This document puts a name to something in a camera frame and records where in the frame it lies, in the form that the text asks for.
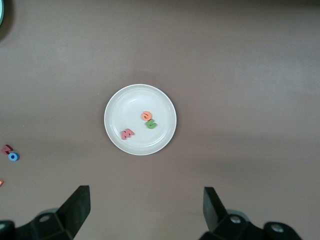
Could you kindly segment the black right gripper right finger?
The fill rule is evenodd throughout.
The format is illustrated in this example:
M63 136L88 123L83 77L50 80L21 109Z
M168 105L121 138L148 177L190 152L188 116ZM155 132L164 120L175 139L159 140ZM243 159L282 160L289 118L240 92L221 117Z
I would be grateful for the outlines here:
M229 213L213 187L203 189L203 215L208 231L202 240L300 240L289 225L270 221L259 228L238 213Z

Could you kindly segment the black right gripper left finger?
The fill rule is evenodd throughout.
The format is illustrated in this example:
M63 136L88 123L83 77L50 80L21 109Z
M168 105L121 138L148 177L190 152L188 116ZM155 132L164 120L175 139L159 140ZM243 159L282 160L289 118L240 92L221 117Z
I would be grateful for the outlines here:
M79 186L55 212L45 212L15 230L16 240L73 240L91 211L90 187Z

